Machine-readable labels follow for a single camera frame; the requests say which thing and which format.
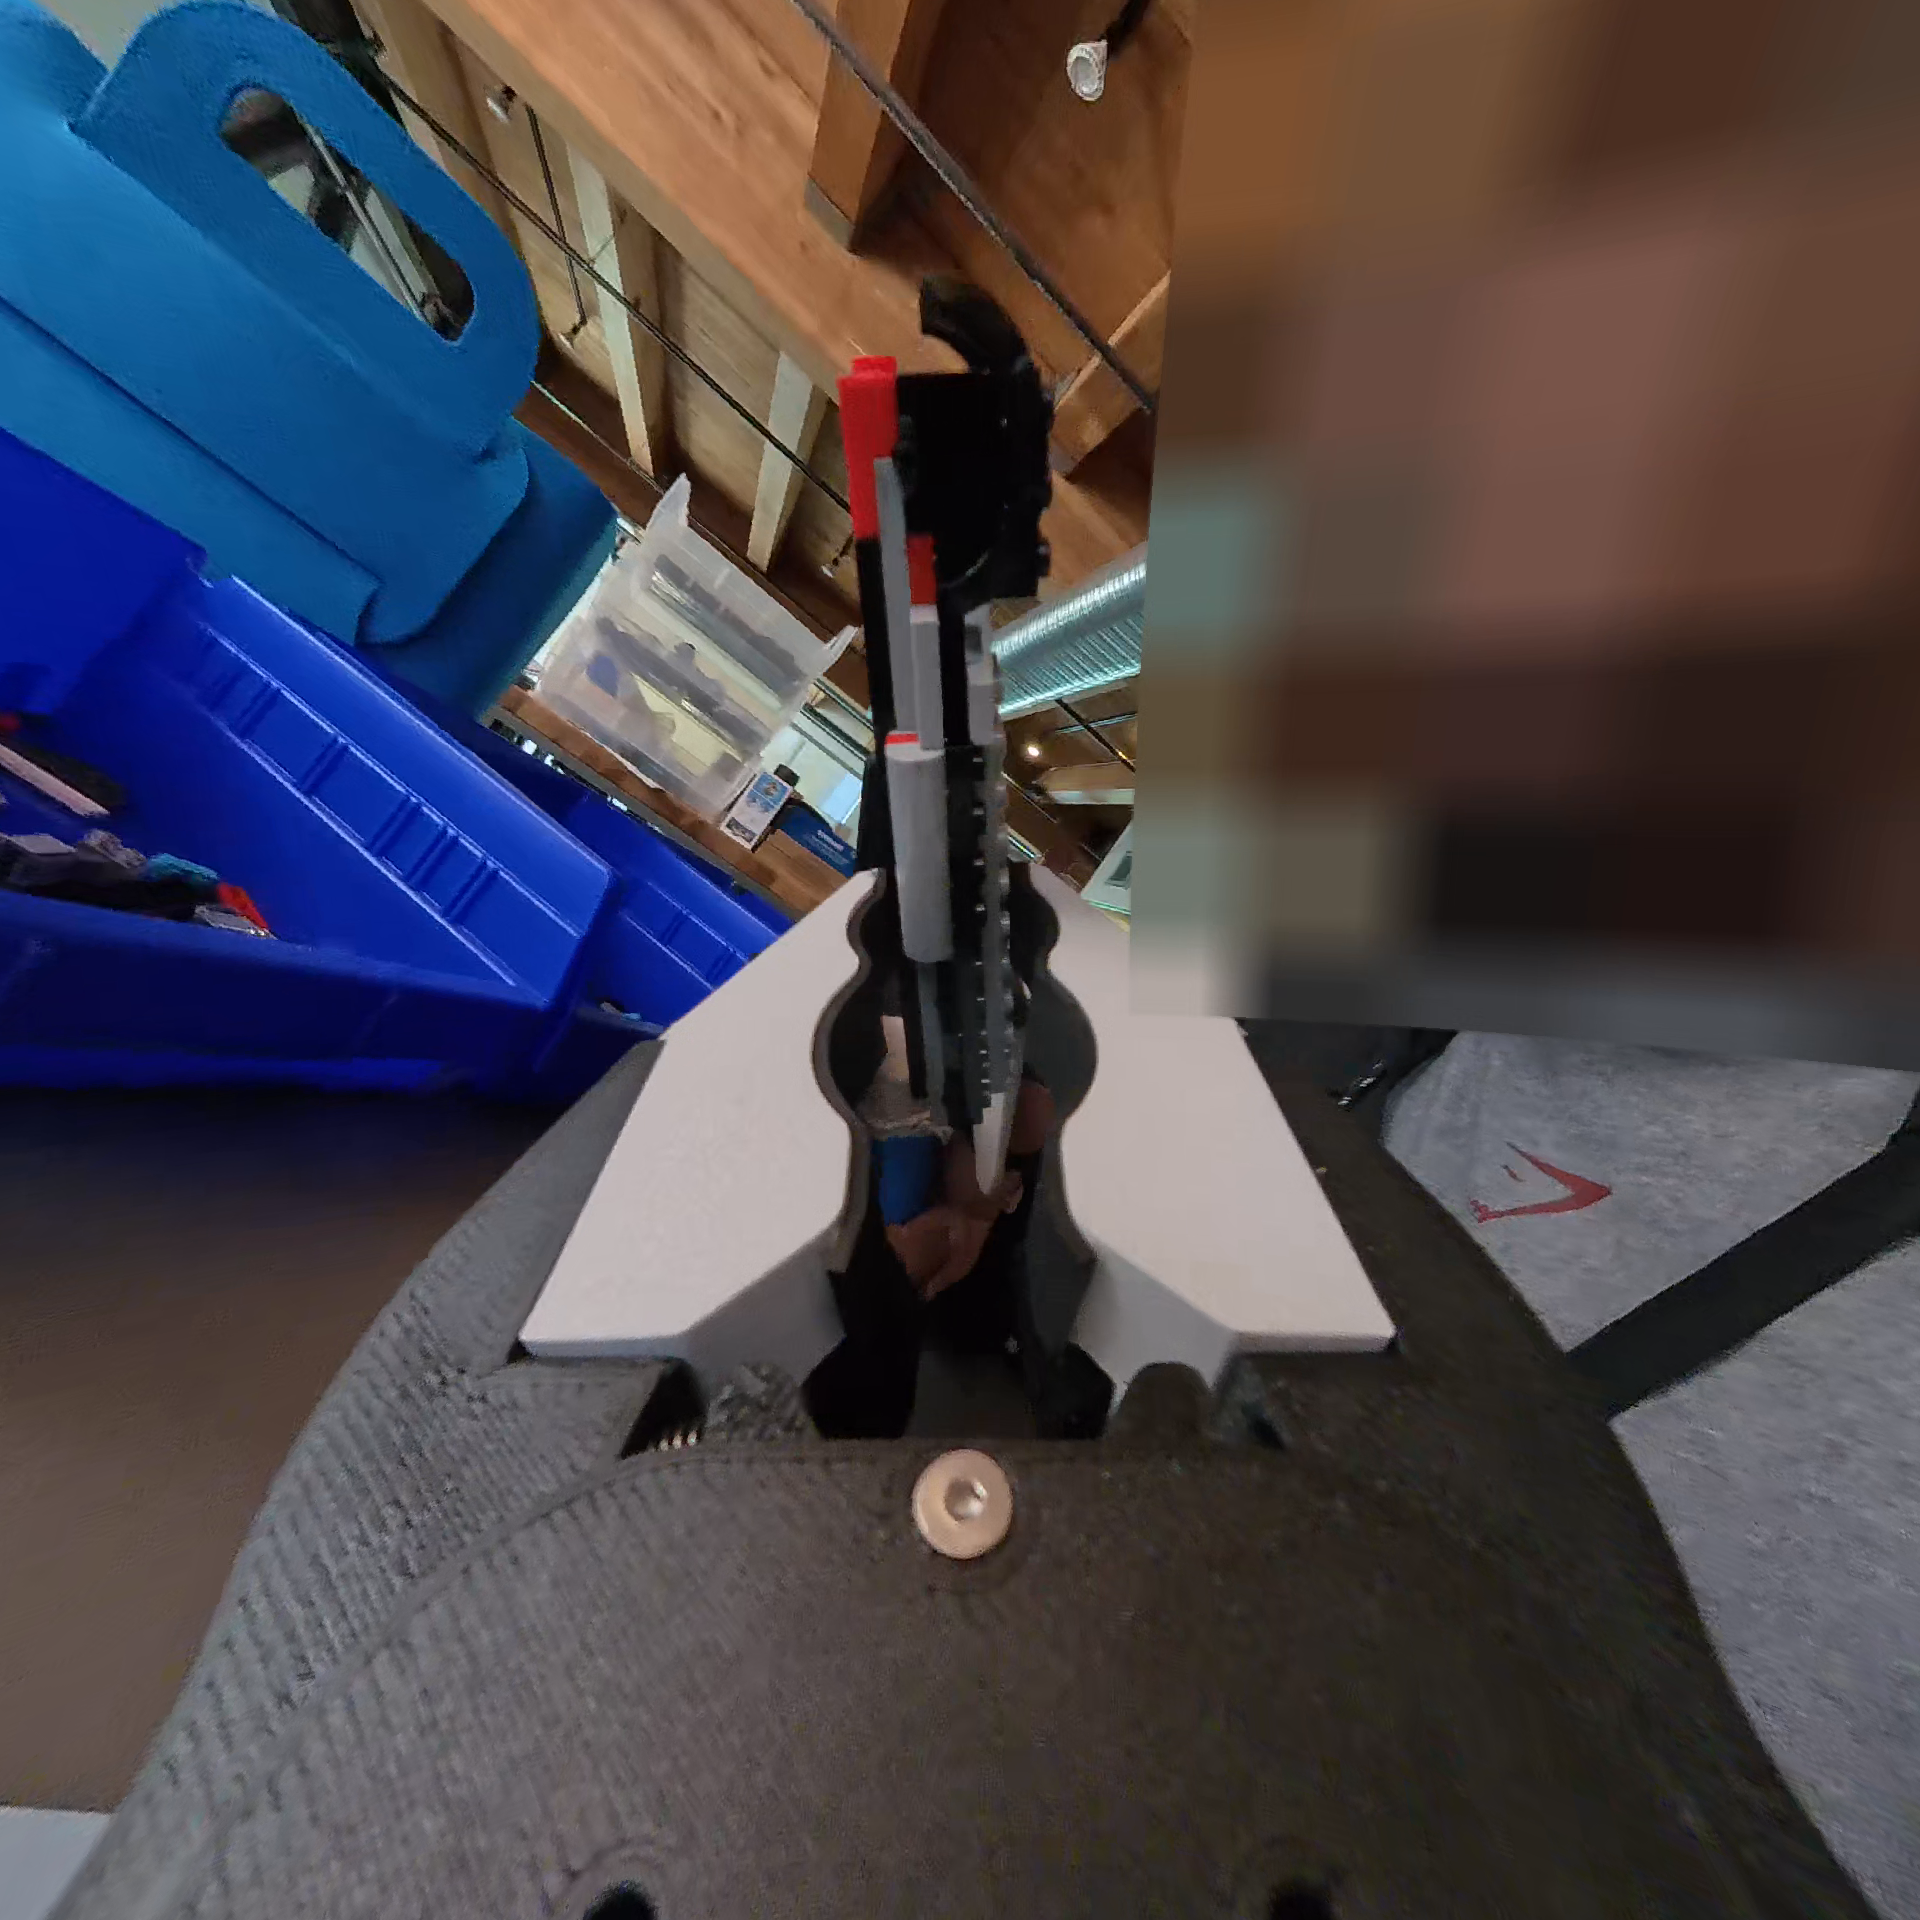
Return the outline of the blue plastic bin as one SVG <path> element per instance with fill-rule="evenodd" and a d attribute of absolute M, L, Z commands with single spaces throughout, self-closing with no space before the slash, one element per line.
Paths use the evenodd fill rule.
<path fill-rule="evenodd" d="M 272 940 L 1 903 L 4 1087 L 518 1090 L 610 870 L 364 666 L 4 436 L 1 693 L 127 791 L 109 828 Z"/>
<path fill-rule="evenodd" d="M 463 732 L 471 752 L 598 857 L 607 904 L 584 936 L 572 1010 L 588 1023 L 658 1032 L 730 981 L 792 916 L 733 870 L 688 850 L 649 815 L 546 762 L 488 727 Z"/>

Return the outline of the silver metal air duct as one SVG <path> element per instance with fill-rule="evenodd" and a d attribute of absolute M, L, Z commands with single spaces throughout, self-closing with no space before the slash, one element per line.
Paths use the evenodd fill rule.
<path fill-rule="evenodd" d="M 1142 658 L 1144 546 L 997 628 L 998 712 L 1016 717 L 1132 680 Z"/>

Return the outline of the grey sweatshirt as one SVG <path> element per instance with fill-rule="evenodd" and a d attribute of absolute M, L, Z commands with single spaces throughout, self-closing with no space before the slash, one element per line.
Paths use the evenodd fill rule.
<path fill-rule="evenodd" d="M 1767 1746 L 1914 1914 L 1914 1073 L 1460 1034 L 1382 1143 L 1606 1385 Z"/>

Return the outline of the pile of loose toy bricks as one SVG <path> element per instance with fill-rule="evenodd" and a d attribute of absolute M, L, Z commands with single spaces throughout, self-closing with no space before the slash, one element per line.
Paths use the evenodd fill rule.
<path fill-rule="evenodd" d="M 122 784 L 44 743 L 17 711 L 1 716 L 4 807 L 25 796 L 80 825 L 77 834 L 1 831 L 6 894 L 92 904 L 146 921 L 194 922 L 272 940 L 254 898 L 197 860 L 144 853 L 109 828 L 127 808 Z"/>

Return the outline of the blue felt bag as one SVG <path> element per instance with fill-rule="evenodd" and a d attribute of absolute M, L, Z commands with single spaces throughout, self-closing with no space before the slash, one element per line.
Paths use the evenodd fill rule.
<path fill-rule="evenodd" d="M 580 466 L 517 417 L 508 448 L 525 462 L 518 508 L 418 633 L 357 652 L 383 680 L 469 717 L 541 654 L 616 546 L 616 510 Z"/>
<path fill-rule="evenodd" d="M 114 64 L 4 4 L 4 429 L 350 640 L 409 640 L 533 490 L 510 242 L 297 24 L 149 15 Z M 225 140 L 263 93 L 463 271 L 445 338 Z"/>

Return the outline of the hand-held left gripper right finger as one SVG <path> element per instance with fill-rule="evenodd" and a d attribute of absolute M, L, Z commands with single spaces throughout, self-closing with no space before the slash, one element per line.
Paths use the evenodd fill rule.
<path fill-rule="evenodd" d="M 1071 1341 L 1104 1372 L 1382 1353 L 1394 1326 L 1234 1018 L 1138 1013 L 1129 933 L 1060 880 L 1046 973 L 1093 1038 L 1062 1108 L 1062 1200 L 1089 1247 Z"/>

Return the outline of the wooden workbench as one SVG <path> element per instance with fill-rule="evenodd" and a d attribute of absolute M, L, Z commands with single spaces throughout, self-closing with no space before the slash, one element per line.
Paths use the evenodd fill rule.
<path fill-rule="evenodd" d="M 796 919 L 801 919 L 845 881 L 842 873 L 801 850 L 785 831 L 772 831 L 756 847 L 741 846 L 719 825 L 708 822 L 682 799 L 647 782 L 625 759 L 550 711 L 525 687 L 510 687 L 503 704 L 494 704 L 485 719 L 494 732 L 514 735 L 522 748 L 556 760 L 575 782 L 590 784 L 607 802 L 620 805 L 686 853 L 701 857 Z"/>

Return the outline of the clear plastic drawer organizer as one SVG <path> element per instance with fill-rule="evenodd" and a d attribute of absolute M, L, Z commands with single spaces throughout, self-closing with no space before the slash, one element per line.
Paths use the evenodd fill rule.
<path fill-rule="evenodd" d="M 857 634 L 830 640 L 695 529 L 686 477 L 534 658 L 534 700 L 710 825 Z"/>

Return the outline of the person's right hand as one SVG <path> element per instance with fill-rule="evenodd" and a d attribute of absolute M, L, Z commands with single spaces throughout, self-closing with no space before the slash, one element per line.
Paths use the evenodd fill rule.
<path fill-rule="evenodd" d="M 983 1183 L 965 1135 L 881 1135 L 873 1144 L 881 1237 L 924 1300 L 973 1273 L 991 1231 L 1037 1181 L 1041 1146 L 1037 1126 L 1016 1129 L 998 1178 Z"/>

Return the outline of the pale blue instruction booklet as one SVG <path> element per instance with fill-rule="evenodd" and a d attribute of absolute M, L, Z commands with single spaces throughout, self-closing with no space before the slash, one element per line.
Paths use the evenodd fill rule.
<path fill-rule="evenodd" d="M 1 1806 L 1 1917 L 45 1917 L 108 1823 L 108 1813 Z"/>

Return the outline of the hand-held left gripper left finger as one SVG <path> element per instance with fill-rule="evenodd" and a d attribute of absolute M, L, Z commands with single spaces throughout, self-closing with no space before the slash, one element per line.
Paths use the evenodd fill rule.
<path fill-rule="evenodd" d="M 878 889 L 847 878 L 664 1030 L 521 1322 L 533 1357 L 808 1372 L 836 1346 L 857 1140 L 824 1046 Z"/>

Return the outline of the toy brick assembly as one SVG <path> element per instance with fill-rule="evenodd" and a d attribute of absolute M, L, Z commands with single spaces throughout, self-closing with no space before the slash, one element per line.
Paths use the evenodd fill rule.
<path fill-rule="evenodd" d="M 1022 1076 L 1006 737 L 991 608 L 1039 591 L 1052 397 L 1018 326 L 928 277 L 918 330 L 957 367 L 858 357 L 838 378 L 873 757 L 858 860 L 886 878 L 906 1086 L 998 1183 Z"/>

